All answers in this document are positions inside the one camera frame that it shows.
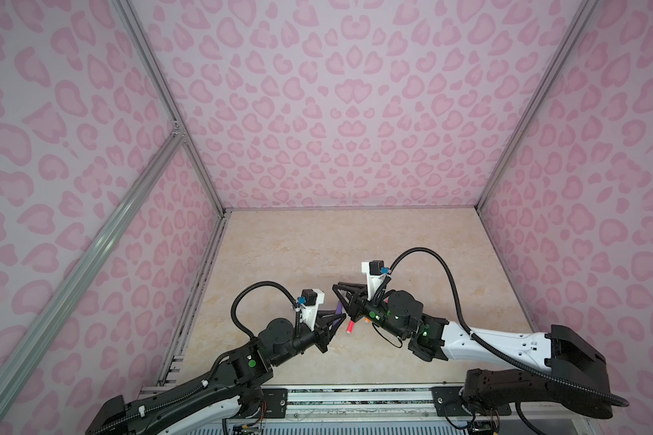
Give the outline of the purple marker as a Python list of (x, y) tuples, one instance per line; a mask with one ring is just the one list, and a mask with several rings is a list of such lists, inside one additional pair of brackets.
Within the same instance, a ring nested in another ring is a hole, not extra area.
[(346, 319), (346, 314), (343, 313), (342, 311), (336, 310), (331, 322), (331, 329), (332, 330), (339, 329), (339, 326), (343, 324), (345, 319)]

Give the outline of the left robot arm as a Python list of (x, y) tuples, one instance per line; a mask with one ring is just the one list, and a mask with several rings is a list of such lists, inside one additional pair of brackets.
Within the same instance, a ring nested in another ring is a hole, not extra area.
[(236, 416), (252, 417), (261, 408), (261, 385), (273, 369), (315, 346), (328, 351), (344, 314), (319, 315), (315, 325), (294, 326), (276, 318), (246, 344), (222, 353), (210, 371), (147, 399), (108, 400), (85, 430), (87, 434), (185, 434)]

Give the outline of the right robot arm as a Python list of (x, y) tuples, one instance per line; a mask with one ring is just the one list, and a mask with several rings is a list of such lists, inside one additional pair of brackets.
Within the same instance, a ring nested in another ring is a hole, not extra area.
[(352, 321), (370, 321), (424, 362), (495, 365), (466, 373), (464, 402), (488, 408), (553, 402), (598, 420), (608, 420), (625, 403), (611, 392), (605, 357), (568, 326), (552, 326), (548, 333), (473, 329), (426, 314), (403, 290), (388, 292), (382, 302), (369, 299), (364, 285), (339, 282), (332, 290)]

